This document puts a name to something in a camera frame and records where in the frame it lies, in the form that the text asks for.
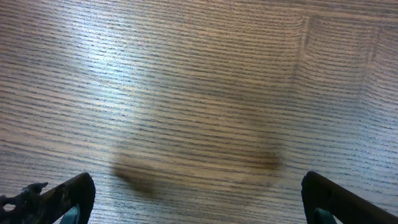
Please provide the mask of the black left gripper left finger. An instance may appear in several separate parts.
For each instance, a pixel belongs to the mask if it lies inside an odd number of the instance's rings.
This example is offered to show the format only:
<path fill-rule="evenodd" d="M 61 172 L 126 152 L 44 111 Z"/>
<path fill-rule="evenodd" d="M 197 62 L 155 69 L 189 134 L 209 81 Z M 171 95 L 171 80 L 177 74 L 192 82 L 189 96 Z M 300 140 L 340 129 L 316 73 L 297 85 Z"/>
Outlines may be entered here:
<path fill-rule="evenodd" d="M 1 224 L 87 224 L 95 202 L 96 188 L 84 172 L 42 192 L 48 183 L 24 187 L 14 197 L 1 196 Z"/>

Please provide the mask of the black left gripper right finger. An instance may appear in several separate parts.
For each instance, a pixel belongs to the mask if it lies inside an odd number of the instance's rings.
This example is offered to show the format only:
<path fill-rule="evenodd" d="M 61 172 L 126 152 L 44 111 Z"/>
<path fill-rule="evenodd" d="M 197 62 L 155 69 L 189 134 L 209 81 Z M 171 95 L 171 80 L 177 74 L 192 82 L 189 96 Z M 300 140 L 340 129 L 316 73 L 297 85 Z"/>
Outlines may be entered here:
<path fill-rule="evenodd" d="M 309 171 L 302 179 L 302 202 L 308 224 L 396 224 L 397 217 Z"/>

